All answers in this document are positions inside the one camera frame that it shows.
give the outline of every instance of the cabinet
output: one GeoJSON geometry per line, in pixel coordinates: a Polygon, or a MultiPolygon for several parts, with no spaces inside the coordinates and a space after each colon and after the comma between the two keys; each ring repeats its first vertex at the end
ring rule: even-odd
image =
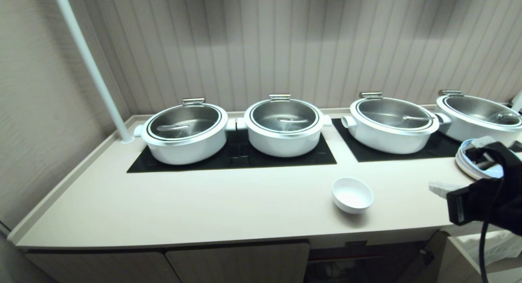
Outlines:
{"type": "Polygon", "coordinates": [[[302,283],[307,243],[171,250],[166,257],[183,283],[302,283]]]}
{"type": "Polygon", "coordinates": [[[160,252],[27,253],[60,283],[181,283],[160,252]]]}
{"type": "MultiPolygon", "coordinates": [[[[494,272],[494,268],[502,270],[498,265],[487,266],[488,274],[494,272]]],[[[519,267],[520,260],[515,264],[511,260],[509,268],[519,267]]],[[[489,282],[499,283],[491,278],[489,282]]],[[[478,264],[459,242],[445,232],[438,232],[396,283],[482,283],[482,277],[478,264]]]]}

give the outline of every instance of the small white bowl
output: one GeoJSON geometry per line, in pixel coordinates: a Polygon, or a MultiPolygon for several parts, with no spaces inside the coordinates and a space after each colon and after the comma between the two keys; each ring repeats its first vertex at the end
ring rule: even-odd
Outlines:
{"type": "Polygon", "coordinates": [[[341,177],[332,184],[334,203],[349,214],[360,214],[373,203],[373,192],[363,181],[341,177]]]}

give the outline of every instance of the stainless steel lid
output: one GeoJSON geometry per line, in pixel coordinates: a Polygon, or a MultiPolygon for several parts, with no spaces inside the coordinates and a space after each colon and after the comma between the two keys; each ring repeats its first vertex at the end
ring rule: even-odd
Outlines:
{"type": "Polygon", "coordinates": [[[250,119],[264,130],[297,133],[316,125],[319,114],[313,106],[290,99],[290,95],[270,95],[269,101],[252,109],[250,119]]]}
{"type": "Polygon", "coordinates": [[[165,110],[151,120],[147,131],[153,138],[176,141],[184,140],[214,128],[221,119],[220,112],[205,99],[184,99],[183,105],[165,110]]]}
{"type": "Polygon", "coordinates": [[[453,94],[446,97],[444,103],[452,110],[479,121],[502,126],[522,124],[520,115],[510,108],[480,97],[453,94]]]}
{"type": "Polygon", "coordinates": [[[356,106],[358,113],[379,125],[418,130],[425,129],[433,123],[434,117],[413,103],[382,97],[380,92],[361,93],[360,96],[366,99],[356,106]]]}

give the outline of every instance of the pot handle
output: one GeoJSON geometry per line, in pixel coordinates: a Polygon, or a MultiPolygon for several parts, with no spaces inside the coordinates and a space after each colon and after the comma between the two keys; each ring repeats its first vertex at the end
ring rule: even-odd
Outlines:
{"type": "Polygon", "coordinates": [[[143,125],[138,125],[134,128],[134,136],[140,137],[142,135],[143,125]]]}
{"type": "Polygon", "coordinates": [[[277,99],[285,99],[285,100],[290,99],[290,95],[269,95],[269,97],[270,97],[270,100],[272,100],[272,101],[275,101],[277,99]]]}
{"type": "Polygon", "coordinates": [[[183,105],[195,105],[195,104],[203,104],[205,103],[204,97],[198,97],[197,99],[183,99],[183,105]]]}
{"type": "Polygon", "coordinates": [[[451,123],[451,118],[448,117],[448,115],[446,115],[444,113],[437,113],[437,112],[435,112],[434,114],[437,116],[438,122],[440,125],[451,123]]]}
{"type": "Polygon", "coordinates": [[[382,91],[359,92],[360,99],[382,99],[382,97],[383,97],[382,91]]]}
{"type": "Polygon", "coordinates": [[[331,126],[332,125],[332,118],[328,115],[323,115],[323,126],[331,126]]]}
{"type": "Polygon", "coordinates": [[[226,131],[235,131],[235,119],[228,119],[227,125],[225,125],[226,131]]]}
{"type": "Polygon", "coordinates": [[[235,128],[237,130],[244,130],[246,129],[246,123],[245,123],[245,118],[237,118],[236,122],[235,122],[235,128]]]}
{"type": "Polygon", "coordinates": [[[343,126],[345,128],[350,128],[350,127],[357,126],[357,122],[354,119],[354,117],[352,117],[352,115],[341,117],[341,123],[343,124],[343,126]]]}
{"type": "Polygon", "coordinates": [[[459,96],[463,96],[464,94],[462,93],[462,91],[458,90],[458,89],[441,89],[438,91],[438,95],[459,95],[459,96]]]}

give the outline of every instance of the vertical striped wall panel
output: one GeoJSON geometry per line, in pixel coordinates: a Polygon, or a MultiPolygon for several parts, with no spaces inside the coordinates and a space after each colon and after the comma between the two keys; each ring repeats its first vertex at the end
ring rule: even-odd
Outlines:
{"type": "MultiPolygon", "coordinates": [[[[82,0],[70,1],[88,28],[82,0]]],[[[84,33],[127,119],[105,51],[97,47],[97,35],[84,33]]],[[[1,228],[14,228],[114,129],[56,1],[0,0],[1,228]]]]}
{"type": "Polygon", "coordinates": [[[274,92],[335,108],[368,90],[419,104],[520,91],[522,0],[84,1],[133,113],[184,97],[231,111],[274,92]]]}

